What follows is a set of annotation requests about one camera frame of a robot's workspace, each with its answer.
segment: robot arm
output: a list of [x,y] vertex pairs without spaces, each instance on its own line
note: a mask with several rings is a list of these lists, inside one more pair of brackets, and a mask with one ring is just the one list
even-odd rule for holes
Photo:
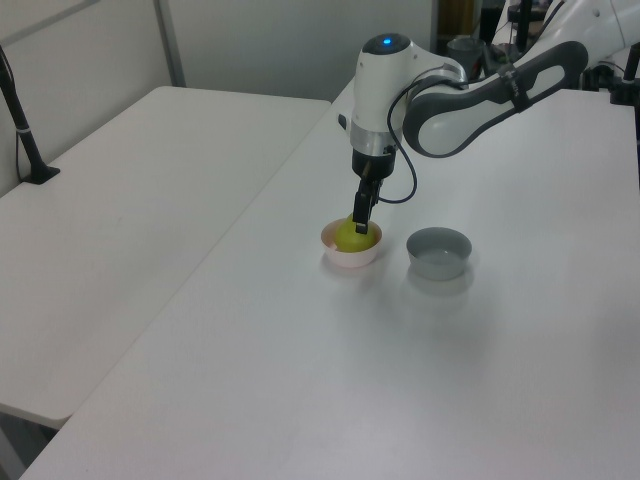
[[637,0],[556,0],[533,47],[499,74],[466,87],[455,61],[415,46],[401,35],[371,39],[356,69],[355,107],[343,122],[360,177],[353,219],[367,230],[384,178],[393,172],[396,142],[387,116],[398,94],[416,82],[390,115],[390,126],[417,152],[454,155],[491,126],[577,80],[599,60],[640,41]]

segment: white bowl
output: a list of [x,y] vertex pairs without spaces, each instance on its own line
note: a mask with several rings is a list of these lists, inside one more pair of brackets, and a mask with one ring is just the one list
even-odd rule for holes
[[411,265],[429,280],[451,280],[462,275],[471,248],[466,236],[443,227],[418,230],[407,240]]
[[373,233],[376,238],[376,243],[373,247],[363,250],[362,252],[340,252],[338,251],[338,247],[336,247],[335,242],[336,230],[338,230],[338,227],[342,225],[345,220],[346,219],[344,218],[336,220],[324,227],[322,234],[320,235],[322,244],[324,245],[324,251],[327,254],[329,261],[334,265],[344,268],[364,267],[365,265],[373,262],[378,254],[380,240],[382,239],[382,230],[375,223],[369,222],[369,228],[373,229]]

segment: floor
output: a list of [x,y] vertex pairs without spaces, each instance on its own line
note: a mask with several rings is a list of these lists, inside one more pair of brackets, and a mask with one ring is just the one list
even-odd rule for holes
[[0,480],[18,480],[56,433],[0,413]]

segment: white wall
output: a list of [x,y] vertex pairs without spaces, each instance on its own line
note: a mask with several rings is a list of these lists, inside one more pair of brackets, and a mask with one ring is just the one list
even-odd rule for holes
[[186,85],[334,100],[362,45],[397,31],[429,49],[437,0],[164,0]]
[[[27,1],[9,3],[30,8]],[[152,0],[100,0],[5,53],[47,163],[153,88],[170,84]],[[0,195],[17,184],[14,142],[2,98]],[[21,157],[26,160],[24,151]]]

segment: lemon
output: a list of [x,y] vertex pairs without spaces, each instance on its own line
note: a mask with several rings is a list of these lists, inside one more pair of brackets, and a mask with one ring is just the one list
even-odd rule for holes
[[376,243],[376,236],[373,228],[369,228],[366,234],[356,232],[356,223],[353,221],[353,215],[349,215],[336,230],[334,241],[339,251],[356,253],[373,247]]

